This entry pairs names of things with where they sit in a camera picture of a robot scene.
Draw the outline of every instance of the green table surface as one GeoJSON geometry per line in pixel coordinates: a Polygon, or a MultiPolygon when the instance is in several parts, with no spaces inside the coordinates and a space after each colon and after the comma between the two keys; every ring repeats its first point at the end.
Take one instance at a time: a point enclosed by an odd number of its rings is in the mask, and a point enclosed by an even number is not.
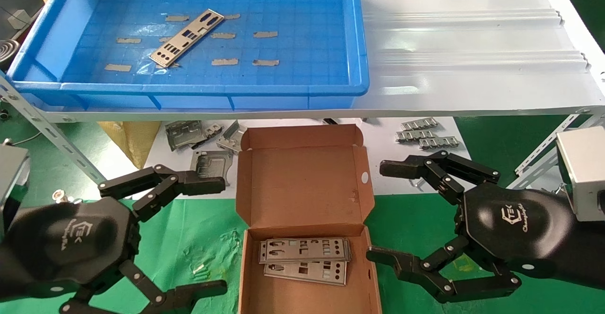
{"type": "MultiPolygon", "coordinates": [[[[439,195],[376,196],[367,218],[372,243],[427,256],[454,237],[455,208],[439,195]]],[[[237,312],[242,234],[246,224],[235,213],[234,200],[177,200],[141,224],[136,264],[162,289],[224,279],[229,291],[202,299],[195,314],[237,312]]],[[[487,275],[465,255],[443,273],[451,279],[487,275]]],[[[398,281],[392,269],[378,266],[384,314],[510,314],[605,312],[605,293],[554,280],[521,277],[523,286],[507,298],[441,305],[419,286],[398,281]]],[[[2,314],[56,314],[69,295],[22,299],[0,305],[2,314]]],[[[93,298],[92,305],[121,314],[138,313],[147,299],[126,279],[93,298]]]]}

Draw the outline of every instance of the metal bracket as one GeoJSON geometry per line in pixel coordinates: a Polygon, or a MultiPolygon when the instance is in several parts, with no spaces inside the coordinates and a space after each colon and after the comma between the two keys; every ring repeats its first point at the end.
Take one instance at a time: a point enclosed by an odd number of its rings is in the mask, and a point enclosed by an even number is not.
{"type": "Polygon", "coordinates": [[[299,281],[346,285],[346,262],[311,261],[296,263],[265,264],[266,277],[295,279],[299,281]]]}
{"type": "Polygon", "coordinates": [[[214,29],[223,19],[225,19],[223,15],[209,9],[206,10],[179,31],[178,34],[151,53],[149,57],[164,68],[170,67],[177,58],[214,29]]]}
{"type": "Polygon", "coordinates": [[[194,151],[191,168],[200,178],[223,177],[227,182],[227,171],[233,164],[233,152],[227,151],[194,151]]]}
{"type": "Polygon", "coordinates": [[[71,141],[65,137],[55,124],[41,114],[41,112],[28,101],[11,84],[4,78],[4,74],[0,72],[0,96],[4,97],[21,115],[23,115],[33,126],[39,130],[44,137],[54,144],[61,152],[63,152],[73,163],[78,166],[91,180],[99,184],[107,179],[99,170],[88,160],[88,158],[74,146],[71,141]]]}
{"type": "Polygon", "coordinates": [[[242,135],[248,130],[248,127],[240,125],[237,120],[225,130],[223,135],[218,138],[216,145],[219,148],[226,148],[227,150],[233,151],[233,154],[238,154],[242,151],[241,141],[242,135]]]}

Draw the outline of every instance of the metal shelf frame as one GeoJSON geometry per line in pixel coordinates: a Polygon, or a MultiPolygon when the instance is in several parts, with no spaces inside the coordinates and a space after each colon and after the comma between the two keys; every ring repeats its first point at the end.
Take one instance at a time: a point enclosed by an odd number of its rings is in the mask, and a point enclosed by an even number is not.
{"type": "Polygon", "coordinates": [[[265,118],[570,115],[516,170],[523,188],[556,160],[529,164],[579,114],[602,124],[605,55],[569,0],[362,0],[371,87],[352,109],[225,111],[67,109],[25,99],[0,73],[0,95],[95,183],[103,175],[58,122],[265,118]]]}

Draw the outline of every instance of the white surface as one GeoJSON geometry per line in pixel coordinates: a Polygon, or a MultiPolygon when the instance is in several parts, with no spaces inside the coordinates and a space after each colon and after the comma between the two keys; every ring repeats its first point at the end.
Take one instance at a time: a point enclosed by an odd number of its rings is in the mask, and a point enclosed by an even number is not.
{"type": "MultiPolygon", "coordinates": [[[[380,176],[379,165],[380,161],[385,159],[404,160],[408,155],[429,155],[436,150],[421,151],[418,149],[417,143],[398,144],[395,142],[395,132],[401,131],[400,124],[417,118],[374,118],[369,119],[369,122],[361,122],[359,118],[338,119],[340,124],[357,124],[363,132],[363,145],[368,150],[368,159],[370,162],[370,178],[372,179],[372,187],[374,195],[403,195],[408,193],[421,193],[419,189],[410,185],[408,180],[399,178],[390,178],[380,176]]],[[[433,132],[439,137],[453,135],[461,142],[458,148],[448,148],[449,152],[458,154],[462,157],[469,157],[468,151],[464,146],[463,138],[460,136],[458,127],[453,118],[436,118],[439,126],[433,129],[433,132]]],[[[233,121],[216,121],[227,128],[233,121]]],[[[248,127],[276,127],[276,126],[329,126],[322,125],[320,120],[313,119],[291,119],[291,120],[240,120],[240,124],[248,127]]],[[[206,142],[200,149],[205,150],[221,150],[216,146],[216,138],[206,142]]],[[[166,138],[164,127],[160,129],[153,143],[149,157],[145,163],[145,167],[163,164],[173,170],[188,170],[190,168],[193,150],[190,148],[181,148],[175,152],[171,152],[166,138]]],[[[237,179],[237,156],[233,157],[233,165],[227,173],[227,180],[231,184],[220,195],[205,195],[193,196],[192,198],[235,198],[235,186],[237,179]]],[[[463,183],[464,187],[468,188],[470,184],[463,183]]],[[[425,192],[434,193],[435,191],[427,184],[422,185],[422,190],[425,192]]]]}
{"type": "MultiPolygon", "coordinates": [[[[600,77],[605,55],[569,0],[361,1],[370,90],[350,110],[138,109],[112,114],[89,109],[69,116],[76,121],[175,121],[571,114],[605,109],[600,77]]],[[[51,115],[62,122],[70,110],[48,111],[63,111],[51,115]]]]}

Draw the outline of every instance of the robotic hand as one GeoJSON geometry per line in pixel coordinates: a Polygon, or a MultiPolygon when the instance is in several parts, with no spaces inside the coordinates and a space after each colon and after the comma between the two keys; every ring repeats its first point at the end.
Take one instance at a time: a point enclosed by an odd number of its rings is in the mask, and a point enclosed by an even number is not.
{"type": "Polygon", "coordinates": [[[366,258],[395,269],[397,278],[422,286],[440,303],[507,297],[521,286],[513,271],[605,289],[605,222],[580,222],[569,201],[549,192],[509,190],[499,172],[440,151],[382,161],[380,174],[424,178],[457,206],[456,238],[422,259],[370,246],[366,258]],[[451,176],[477,184],[465,192],[451,176]],[[449,281],[439,271],[466,253],[493,277],[449,281]]]}
{"type": "Polygon", "coordinates": [[[0,302],[76,292],[61,305],[61,314],[115,314],[88,303],[127,277],[149,299],[141,314],[190,313],[198,299],[225,294],[227,284],[211,281],[162,292],[134,264],[141,239],[138,223],[181,193],[205,195],[224,189],[223,178],[199,178],[193,171],[156,165],[100,184],[103,198],[97,202],[4,209],[0,302]],[[132,210],[118,202],[152,187],[132,210]]]}

